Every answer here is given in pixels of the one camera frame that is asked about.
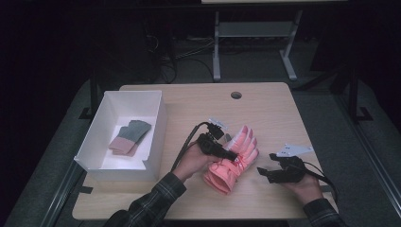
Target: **white box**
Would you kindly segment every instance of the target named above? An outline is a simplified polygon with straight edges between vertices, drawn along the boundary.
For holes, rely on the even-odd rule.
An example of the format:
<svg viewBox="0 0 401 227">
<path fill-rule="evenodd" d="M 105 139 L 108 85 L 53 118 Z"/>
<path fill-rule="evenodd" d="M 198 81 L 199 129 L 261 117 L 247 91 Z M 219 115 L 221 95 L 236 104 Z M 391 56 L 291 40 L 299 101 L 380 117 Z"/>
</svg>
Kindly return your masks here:
<svg viewBox="0 0 401 227">
<path fill-rule="evenodd" d="M 132 157 L 113 155 L 108 146 L 131 120 L 151 129 Z M 105 92 L 74 160 L 97 181 L 158 181 L 166 124 L 162 91 Z"/>
</svg>

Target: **plaid sleeve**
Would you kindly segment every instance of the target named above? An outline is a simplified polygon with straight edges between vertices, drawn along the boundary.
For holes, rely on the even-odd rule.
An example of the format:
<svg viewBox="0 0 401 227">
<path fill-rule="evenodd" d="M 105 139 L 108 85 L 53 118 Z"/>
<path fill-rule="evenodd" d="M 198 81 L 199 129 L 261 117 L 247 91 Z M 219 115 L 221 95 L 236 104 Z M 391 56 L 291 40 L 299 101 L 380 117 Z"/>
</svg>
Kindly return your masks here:
<svg viewBox="0 0 401 227">
<path fill-rule="evenodd" d="M 149 227 L 162 223 L 165 215 L 186 188 L 173 174 L 167 173 L 152 190 L 133 201 L 128 211 L 120 210 L 107 221 L 107 227 Z"/>
<path fill-rule="evenodd" d="M 346 227 L 327 199 L 312 201 L 304 206 L 304 211 L 313 227 Z"/>
</svg>

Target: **black cable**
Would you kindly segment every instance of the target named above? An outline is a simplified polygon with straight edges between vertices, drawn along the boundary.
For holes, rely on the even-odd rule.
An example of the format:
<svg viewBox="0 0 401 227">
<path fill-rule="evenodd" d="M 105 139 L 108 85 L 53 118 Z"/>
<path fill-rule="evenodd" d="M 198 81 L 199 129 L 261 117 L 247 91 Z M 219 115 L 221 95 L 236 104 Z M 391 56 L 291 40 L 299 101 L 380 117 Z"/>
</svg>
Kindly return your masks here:
<svg viewBox="0 0 401 227">
<path fill-rule="evenodd" d="M 183 155 L 185 154 L 185 152 L 189 149 L 188 144 L 189 142 L 192 140 L 192 137 L 194 137 L 195 133 L 198 131 L 198 129 L 202 126 L 202 125 L 208 125 L 209 123 L 207 122 L 202 122 L 199 125 L 195 126 L 195 128 L 191 131 L 191 133 L 189 134 L 188 138 L 186 138 L 185 143 L 183 143 L 183 147 L 180 150 L 180 153 L 178 153 L 178 156 L 176 158 L 176 160 L 174 161 L 173 167 L 171 168 L 170 171 L 173 171 L 178 163 L 181 161 L 181 159 L 183 158 Z"/>
</svg>

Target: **metal frame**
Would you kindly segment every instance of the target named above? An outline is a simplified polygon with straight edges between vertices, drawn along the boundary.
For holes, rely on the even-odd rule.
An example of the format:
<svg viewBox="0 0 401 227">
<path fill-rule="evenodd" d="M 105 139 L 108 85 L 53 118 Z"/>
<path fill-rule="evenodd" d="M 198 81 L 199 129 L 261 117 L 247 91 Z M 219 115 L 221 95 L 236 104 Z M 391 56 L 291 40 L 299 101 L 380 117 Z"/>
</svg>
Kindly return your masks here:
<svg viewBox="0 0 401 227">
<path fill-rule="evenodd" d="M 219 37 L 288 37 L 288 43 L 280 50 L 280 57 L 289 79 L 296 80 L 297 75 L 289 59 L 289 52 L 297 34 L 303 11 L 298 10 L 292 22 L 235 22 L 227 23 L 219 20 L 218 11 L 215 19 L 215 51 L 213 53 L 213 81 L 221 80 L 220 59 L 218 56 Z"/>
</svg>

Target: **gray floor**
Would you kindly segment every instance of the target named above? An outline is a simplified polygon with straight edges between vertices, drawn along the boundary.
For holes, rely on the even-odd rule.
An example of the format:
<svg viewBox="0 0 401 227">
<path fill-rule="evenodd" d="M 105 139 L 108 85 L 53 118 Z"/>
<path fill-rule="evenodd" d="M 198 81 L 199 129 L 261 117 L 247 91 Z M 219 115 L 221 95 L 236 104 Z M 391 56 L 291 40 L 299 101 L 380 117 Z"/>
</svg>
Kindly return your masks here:
<svg viewBox="0 0 401 227">
<path fill-rule="evenodd" d="M 289 87 L 296 87 L 320 74 L 309 71 L 317 43 L 297 42 L 290 58 L 299 78 L 290 81 L 278 53 L 284 44 L 280 41 L 266 42 L 262 46 L 248 45 L 242 53 L 221 55 L 221 82 L 283 81 Z M 192 43 L 177 43 L 179 52 L 193 47 Z M 192 56 L 191 59 L 212 66 L 210 52 Z M 203 64 L 191 60 L 179 61 L 174 83 L 209 82 L 212 82 L 212 76 Z M 358 126 L 352 124 L 343 106 L 346 92 L 342 96 L 331 95 L 328 92 L 330 82 L 331 79 L 307 92 L 293 92 L 293 96 L 323 171 L 340 191 L 340 215 L 350 226 L 401 226 L 401 218 L 377 177 L 366 144 L 361 143 L 358 133 L 362 131 L 366 136 L 370 148 L 375 150 L 378 160 L 398 188 L 401 184 L 401 169 L 398 167 L 401 161 L 401 135 L 378 106 L 370 88 L 363 83 L 359 86 L 358 103 L 368 109 L 374 121 L 360 122 Z M 72 218 L 74 202 L 85 175 L 79 175 L 79 171 L 74 175 L 80 177 L 79 180 L 70 181 L 73 189 L 65 201 L 61 200 L 63 206 L 60 215 L 46 215 L 49 214 L 49 207 L 54 205 L 52 202 L 57 201 L 54 198 L 59 196 L 56 192 L 61 189 L 61 183 L 68 182 L 65 173 L 73 164 L 72 159 L 89 128 L 89 120 L 78 119 L 85 107 L 90 107 L 89 82 L 78 91 L 6 226 L 52 226 L 47 224 L 49 220 L 50 223 L 54 221 L 54 226 L 101 226 L 104 223 L 104 220 L 82 221 Z M 290 220 L 289 224 L 309 226 L 305 219 Z"/>
</svg>

